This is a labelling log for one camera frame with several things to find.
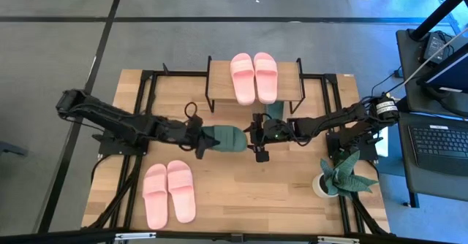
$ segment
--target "green plant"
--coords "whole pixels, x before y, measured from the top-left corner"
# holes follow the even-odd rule
[[[329,167],[327,161],[320,160],[320,167],[322,167],[329,195],[339,194],[352,199],[351,192],[372,192],[369,186],[374,185],[377,181],[359,175],[351,175],[358,160],[359,151],[339,162],[335,168]]]

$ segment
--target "monitor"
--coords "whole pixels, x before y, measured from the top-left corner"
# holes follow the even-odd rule
[[[468,43],[423,76],[418,84],[468,94]]]

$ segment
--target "black table leg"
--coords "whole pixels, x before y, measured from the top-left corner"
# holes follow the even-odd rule
[[[419,208],[419,199],[418,199],[418,194],[416,193],[413,193],[411,191],[408,190],[408,193],[409,193],[409,203],[406,202],[404,203],[403,205],[407,206],[407,207],[413,207],[413,208]]]

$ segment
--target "white plant pot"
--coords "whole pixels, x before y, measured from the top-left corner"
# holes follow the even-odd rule
[[[323,191],[322,187],[320,186],[320,178],[322,176],[323,176],[323,173],[320,173],[312,181],[312,188],[314,189],[314,192],[317,194],[317,196],[322,197],[322,198],[337,197],[338,194],[329,195]]]

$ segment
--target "gray floor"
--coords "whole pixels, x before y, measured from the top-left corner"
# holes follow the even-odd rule
[[[258,1],[121,0],[117,16],[424,18],[439,5],[438,0]],[[0,16],[106,16],[111,4],[112,0],[0,0]],[[456,19],[463,27],[463,15],[456,15]],[[56,117],[54,106],[61,91],[83,87],[103,26],[0,23],[0,140],[30,151],[25,158],[11,154],[0,158],[0,235],[29,233],[34,228],[69,128]],[[257,51],[267,51],[281,61],[301,57],[307,72],[355,74],[360,95],[369,95],[375,83],[399,66],[395,32],[414,27],[362,23],[114,23],[93,95],[112,102],[122,69],[161,69],[165,62],[170,69],[203,70],[208,55],[230,59],[239,52],[254,55]],[[437,29],[453,33],[447,24]],[[397,83],[389,80],[378,91]],[[92,133],[87,128],[81,130],[51,226],[54,231],[80,226],[89,175],[97,157],[98,144],[91,139]],[[467,202],[424,196],[422,208],[410,210],[401,206],[407,200],[403,178],[385,175],[381,185],[390,227],[398,236],[453,242],[468,239],[464,216]]]

